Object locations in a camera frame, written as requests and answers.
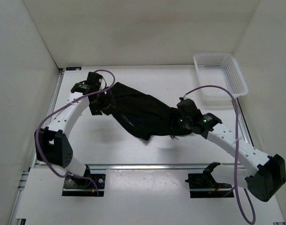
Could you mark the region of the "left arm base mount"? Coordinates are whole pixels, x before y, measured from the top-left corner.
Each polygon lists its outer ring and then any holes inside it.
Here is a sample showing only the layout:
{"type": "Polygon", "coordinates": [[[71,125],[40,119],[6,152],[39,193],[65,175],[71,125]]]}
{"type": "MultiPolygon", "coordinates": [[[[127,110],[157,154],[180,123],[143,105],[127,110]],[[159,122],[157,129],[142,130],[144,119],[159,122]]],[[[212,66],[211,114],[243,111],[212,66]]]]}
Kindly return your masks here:
{"type": "Polygon", "coordinates": [[[104,197],[106,174],[92,173],[87,168],[84,176],[90,179],[80,179],[68,175],[64,180],[62,196],[104,197]]]}

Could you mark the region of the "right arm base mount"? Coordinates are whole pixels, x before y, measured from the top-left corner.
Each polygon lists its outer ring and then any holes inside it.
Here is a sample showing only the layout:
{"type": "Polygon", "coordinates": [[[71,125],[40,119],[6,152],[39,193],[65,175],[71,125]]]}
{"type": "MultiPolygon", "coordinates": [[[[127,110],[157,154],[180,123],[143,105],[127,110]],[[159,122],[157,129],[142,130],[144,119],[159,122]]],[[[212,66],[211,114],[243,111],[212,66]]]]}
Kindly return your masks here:
{"type": "Polygon", "coordinates": [[[202,173],[189,173],[185,180],[189,184],[190,198],[233,198],[234,187],[227,183],[217,183],[212,176],[220,163],[213,162],[202,173]]]}

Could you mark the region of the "black shorts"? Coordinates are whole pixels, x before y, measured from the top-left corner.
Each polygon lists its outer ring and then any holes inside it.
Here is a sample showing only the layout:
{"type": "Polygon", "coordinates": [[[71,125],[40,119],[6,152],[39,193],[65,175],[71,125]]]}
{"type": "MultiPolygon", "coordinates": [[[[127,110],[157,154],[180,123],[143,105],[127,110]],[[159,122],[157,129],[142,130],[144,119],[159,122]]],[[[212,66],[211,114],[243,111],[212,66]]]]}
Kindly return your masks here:
{"type": "Polygon", "coordinates": [[[151,136],[174,138],[192,133],[178,124],[178,109],[119,82],[110,90],[116,107],[112,110],[102,110],[102,113],[111,114],[131,135],[148,141],[151,136]]]}

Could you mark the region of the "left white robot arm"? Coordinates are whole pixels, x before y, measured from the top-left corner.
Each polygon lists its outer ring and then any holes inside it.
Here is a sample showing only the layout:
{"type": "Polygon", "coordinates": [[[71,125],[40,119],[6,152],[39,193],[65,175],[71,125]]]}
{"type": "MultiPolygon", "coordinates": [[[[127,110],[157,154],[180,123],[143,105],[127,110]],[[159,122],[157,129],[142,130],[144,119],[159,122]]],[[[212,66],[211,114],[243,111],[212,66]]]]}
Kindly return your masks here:
{"type": "Polygon", "coordinates": [[[97,102],[99,94],[109,91],[115,83],[111,71],[90,72],[87,80],[76,83],[66,104],[48,115],[35,131],[37,160],[44,162],[57,176],[72,176],[85,188],[91,183],[88,167],[73,155],[69,135],[82,112],[97,102]]]}

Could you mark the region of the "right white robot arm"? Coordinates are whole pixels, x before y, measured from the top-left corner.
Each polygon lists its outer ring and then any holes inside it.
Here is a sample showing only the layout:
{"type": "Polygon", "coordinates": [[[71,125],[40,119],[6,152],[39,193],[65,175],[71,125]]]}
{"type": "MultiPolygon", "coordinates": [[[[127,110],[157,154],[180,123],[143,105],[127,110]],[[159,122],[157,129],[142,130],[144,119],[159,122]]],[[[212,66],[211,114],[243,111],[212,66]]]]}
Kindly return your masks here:
{"type": "Polygon", "coordinates": [[[210,163],[203,171],[206,186],[212,188],[218,183],[237,185],[258,200],[267,202],[285,184],[286,165],[280,155],[270,156],[238,139],[221,119],[212,113],[202,114],[191,99],[181,98],[177,108],[181,115],[180,125],[216,144],[244,166],[238,171],[219,162],[210,163]]]}

